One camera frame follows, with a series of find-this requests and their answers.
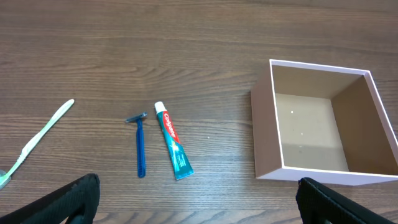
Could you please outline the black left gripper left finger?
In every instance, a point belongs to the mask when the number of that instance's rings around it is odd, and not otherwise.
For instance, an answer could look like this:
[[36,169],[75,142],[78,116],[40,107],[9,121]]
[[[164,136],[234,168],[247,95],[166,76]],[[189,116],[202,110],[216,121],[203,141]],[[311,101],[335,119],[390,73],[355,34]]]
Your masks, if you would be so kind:
[[84,223],[92,224],[100,202],[97,174],[83,177],[1,217],[1,224]]

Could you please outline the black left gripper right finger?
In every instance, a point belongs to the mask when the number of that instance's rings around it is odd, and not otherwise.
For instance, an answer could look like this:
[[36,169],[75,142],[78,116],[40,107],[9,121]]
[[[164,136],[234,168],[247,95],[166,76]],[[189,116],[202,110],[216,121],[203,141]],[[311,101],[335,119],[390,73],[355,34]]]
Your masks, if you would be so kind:
[[394,224],[309,177],[299,180],[295,198],[303,224]]

